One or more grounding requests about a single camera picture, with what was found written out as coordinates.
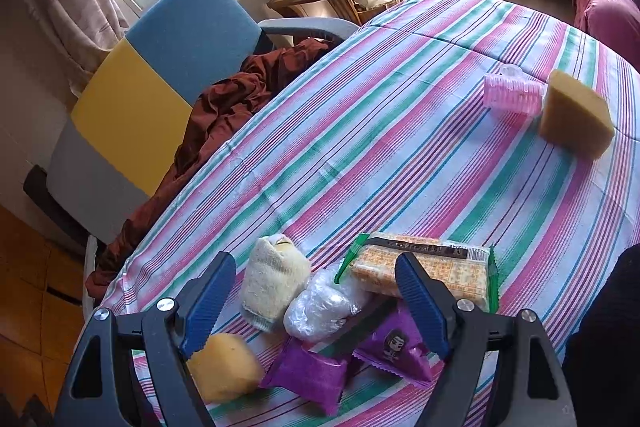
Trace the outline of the yellow sponge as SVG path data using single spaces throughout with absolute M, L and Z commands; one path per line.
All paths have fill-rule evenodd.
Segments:
M 228 403 L 255 391 L 265 372 L 245 340 L 235 334 L 210 335 L 186 361 L 206 404 Z

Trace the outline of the cracker pack green ends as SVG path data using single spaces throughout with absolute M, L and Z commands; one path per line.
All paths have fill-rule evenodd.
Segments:
M 398 297 L 395 265 L 399 255 L 416 257 L 427 275 L 441 281 L 457 299 L 468 299 L 485 312 L 499 308 L 494 248 L 382 232 L 361 233 L 349 246 L 334 282 L 352 277 L 371 293 Z

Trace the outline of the purple snack packet plain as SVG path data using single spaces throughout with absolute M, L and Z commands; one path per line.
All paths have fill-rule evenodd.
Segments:
M 284 388 L 318 405 L 326 415 L 334 415 L 347 383 L 348 365 L 347 360 L 319 355 L 288 337 L 259 387 Z

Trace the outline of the clear plastic bag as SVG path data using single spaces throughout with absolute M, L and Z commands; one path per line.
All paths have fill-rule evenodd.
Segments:
M 372 294 L 348 270 L 334 282 L 341 264 L 337 261 L 314 272 L 304 290 L 288 305 L 283 325 L 289 336 L 318 343 L 367 306 Z

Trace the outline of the purple snack packet cartoon face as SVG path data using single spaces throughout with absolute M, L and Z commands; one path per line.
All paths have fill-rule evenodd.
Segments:
M 411 313 L 401 300 L 352 355 L 376 369 L 426 388 L 434 379 L 427 349 Z

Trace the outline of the cream knitted rolled sock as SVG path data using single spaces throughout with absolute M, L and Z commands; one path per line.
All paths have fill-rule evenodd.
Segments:
M 244 319 L 262 332 L 280 331 L 288 306 L 305 288 L 310 273 L 310 261 L 288 236 L 259 237 L 240 291 Z

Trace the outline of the blue yellow grey chair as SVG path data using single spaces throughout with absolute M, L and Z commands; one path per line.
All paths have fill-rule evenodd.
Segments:
M 356 28 L 335 17 L 255 22 L 236 0 L 157 1 L 107 53 L 23 190 L 79 246 L 111 243 L 160 185 L 206 87 L 275 36 L 341 42 Z

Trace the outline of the striped colourful tablecloth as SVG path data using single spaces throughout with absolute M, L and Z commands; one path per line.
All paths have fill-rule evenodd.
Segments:
M 614 139 L 585 162 L 535 121 L 491 112 L 506 64 L 567 72 L 608 102 Z M 368 232 L 494 248 L 505 314 L 534 310 L 563 352 L 639 239 L 639 75 L 560 20 L 501 0 L 409 0 L 308 69 L 209 158 L 126 261 L 104 305 L 173 296 L 219 251 L 259 237 L 315 268 Z

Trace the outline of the yellow sponge block far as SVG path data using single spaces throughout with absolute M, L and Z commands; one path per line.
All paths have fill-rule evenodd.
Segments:
M 538 131 L 547 142 L 589 160 L 599 159 L 614 136 L 605 99 L 559 69 L 548 77 Z

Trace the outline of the dark red crumpled cloth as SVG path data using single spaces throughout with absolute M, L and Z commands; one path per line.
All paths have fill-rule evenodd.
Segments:
M 102 300 L 125 261 L 186 184 L 224 143 L 299 75 L 336 47 L 334 41 L 307 38 L 290 48 L 252 54 L 239 72 L 207 87 L 194 103 L 174 162 L 155 193 L 124 222 L 88 275 L 88 295 Z

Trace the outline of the pink hair roller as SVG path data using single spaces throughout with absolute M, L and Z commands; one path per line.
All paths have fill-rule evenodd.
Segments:
M 503 64 L 483 78 L 483 102 L 490 109 L 537 117 L 542 112 L 547 86 L 518 66 Z

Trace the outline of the pink bed cover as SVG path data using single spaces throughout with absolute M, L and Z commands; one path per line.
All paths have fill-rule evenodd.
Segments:
M 575 0 L 574 25 L 639 70 L 639 8 L 634 0 Z

